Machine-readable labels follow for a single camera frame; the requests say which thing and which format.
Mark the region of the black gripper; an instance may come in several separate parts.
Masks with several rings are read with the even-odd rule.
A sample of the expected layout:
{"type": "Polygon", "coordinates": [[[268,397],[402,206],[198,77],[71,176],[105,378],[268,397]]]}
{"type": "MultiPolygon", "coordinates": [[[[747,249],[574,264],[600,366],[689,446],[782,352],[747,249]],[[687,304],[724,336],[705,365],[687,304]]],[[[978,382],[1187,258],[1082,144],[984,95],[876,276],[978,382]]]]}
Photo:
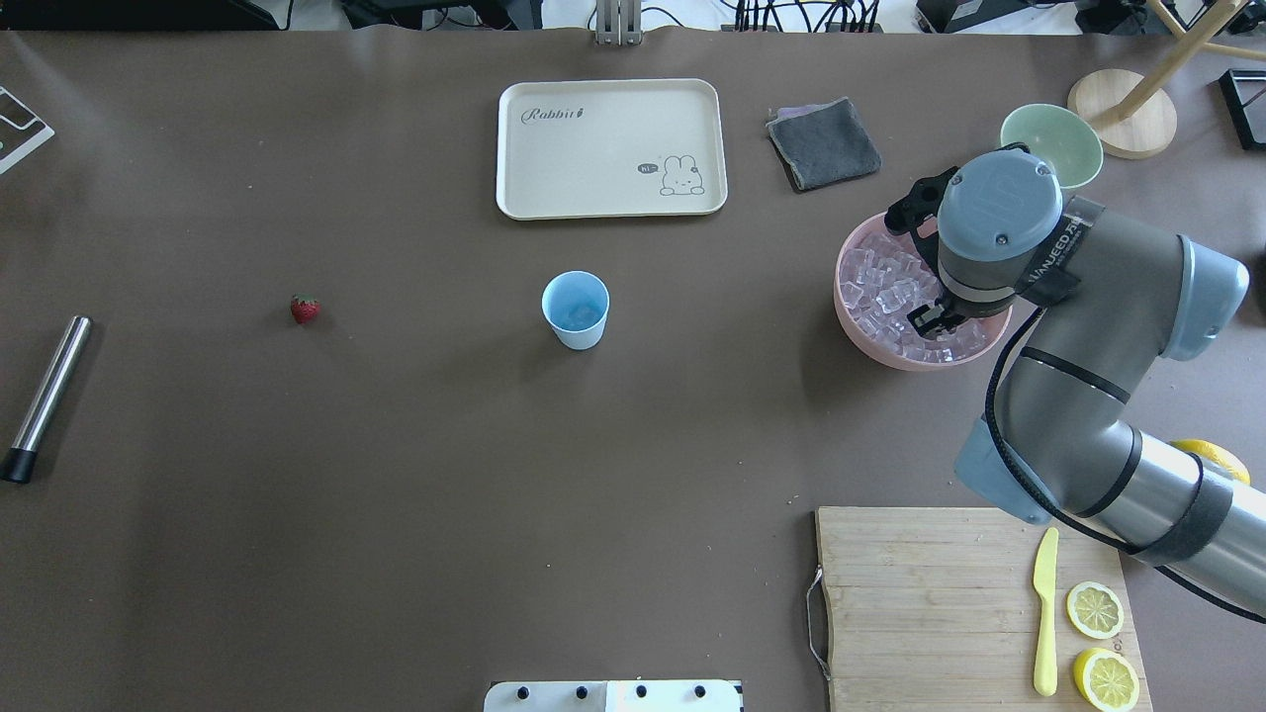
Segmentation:
{"type": "Polygon", "coordinates": [[[979,310],[979,302],[960,296],[950,285],[942,285],[939,296],[931,303],[931,309],[909,310],[906,321],[920,338],[936,341],[953,333],[965,321],[977,318],[979,310]]]}

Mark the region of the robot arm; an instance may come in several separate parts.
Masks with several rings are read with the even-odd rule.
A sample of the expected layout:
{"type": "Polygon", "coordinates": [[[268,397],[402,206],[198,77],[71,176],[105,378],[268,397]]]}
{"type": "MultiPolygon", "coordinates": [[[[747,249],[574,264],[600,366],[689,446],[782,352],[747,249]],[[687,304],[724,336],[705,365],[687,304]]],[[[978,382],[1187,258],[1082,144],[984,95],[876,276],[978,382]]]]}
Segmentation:
{"type": "Polygon", "coordinates": [[[1156,360],[1191,360],[1229,324],[1246,266],[1063,198],[1052,168],[1018,143],[918,180],[882,220],[939,284],[936,302],[909,312],[920,336],[1017,299],[1036,307],[995,362],[955,476],[1022,521],[1061,521],[1262,622],[1262,492],[1123,416],[1156,360]]]}

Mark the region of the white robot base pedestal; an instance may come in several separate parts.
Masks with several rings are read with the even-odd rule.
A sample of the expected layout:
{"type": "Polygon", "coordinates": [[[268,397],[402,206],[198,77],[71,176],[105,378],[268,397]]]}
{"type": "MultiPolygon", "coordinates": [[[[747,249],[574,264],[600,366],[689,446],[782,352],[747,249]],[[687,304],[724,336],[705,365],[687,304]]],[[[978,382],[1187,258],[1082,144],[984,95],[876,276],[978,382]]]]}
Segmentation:
{"type": "Polygon", "coordinates": [[[743,711],[741,682],[725,679],[611,679],[501,682],[484,711],[743,711]]]}

